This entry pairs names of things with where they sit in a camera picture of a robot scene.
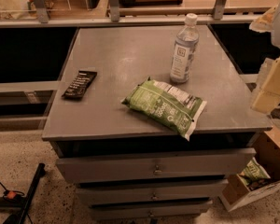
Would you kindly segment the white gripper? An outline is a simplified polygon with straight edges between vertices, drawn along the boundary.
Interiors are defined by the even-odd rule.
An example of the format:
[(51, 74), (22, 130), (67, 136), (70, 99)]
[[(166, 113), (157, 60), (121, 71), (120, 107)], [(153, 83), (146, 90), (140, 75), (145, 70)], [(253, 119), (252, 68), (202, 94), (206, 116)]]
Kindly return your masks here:
[[(280, 3), (252, 21), (249, 29), (258, 33), (271, 33), (272, 44), (280, 48)], [(270, 114), (280, 104), (280, 57), (275, 60), (265, 59), (256, 84), (252, 91), (251, 108)]]

